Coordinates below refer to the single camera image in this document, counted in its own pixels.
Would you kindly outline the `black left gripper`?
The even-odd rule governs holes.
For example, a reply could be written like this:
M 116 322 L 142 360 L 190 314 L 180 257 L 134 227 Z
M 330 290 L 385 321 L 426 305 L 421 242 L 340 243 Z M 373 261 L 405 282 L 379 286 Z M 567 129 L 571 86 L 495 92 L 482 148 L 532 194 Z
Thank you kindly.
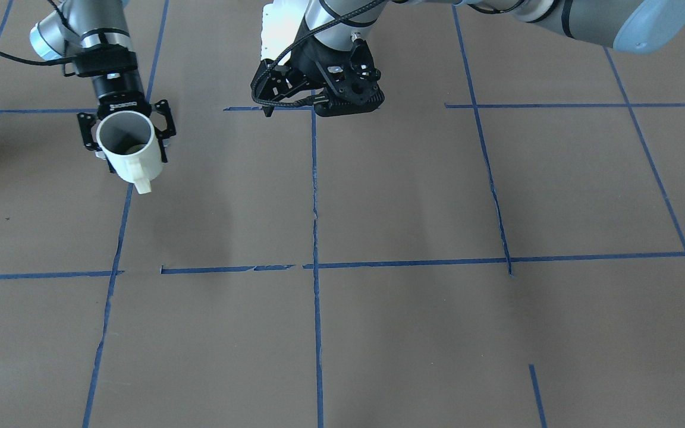
M 296 108 L 284 101 L 293 91 L 296 70 L 318 91 L 313 110 L 319 117 L 372 113 L 384 103 L 381 72 L 364 39 L 353 41 L 348 51 L 336 51 L 311 37 L 291 51 L 290 65 L 272 68 L 274 63 L 262 59 L 251 81 L 251 97 L 265 117 L 276 108 Z

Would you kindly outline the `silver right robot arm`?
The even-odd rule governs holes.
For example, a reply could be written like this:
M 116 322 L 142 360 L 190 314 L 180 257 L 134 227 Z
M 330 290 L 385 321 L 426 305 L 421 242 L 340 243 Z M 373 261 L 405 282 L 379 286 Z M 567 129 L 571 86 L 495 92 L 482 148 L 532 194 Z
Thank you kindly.
M 46 65 L 89 78 L 95 113 L 78 113 L 85 149 L 128 182 L 157 178 L 176 129 L 168 101 L 150 103 L 126 22 L 125 1 L 60 1 L 29 33 Z

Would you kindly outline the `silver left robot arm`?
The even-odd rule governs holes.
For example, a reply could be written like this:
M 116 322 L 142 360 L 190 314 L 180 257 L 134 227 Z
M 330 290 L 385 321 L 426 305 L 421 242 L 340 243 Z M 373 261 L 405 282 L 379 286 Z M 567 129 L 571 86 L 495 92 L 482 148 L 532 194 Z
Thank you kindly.
M 386 1 L 273 1 L 263 7 L 261 59 L 250 95 L 271 117 L 309 106 L 321 117 L 366 114 L 384 102 L 367 39 Z M 649 54 L 685 26 L 685 1 L 449 1 L 509 15 L 571 40 Z

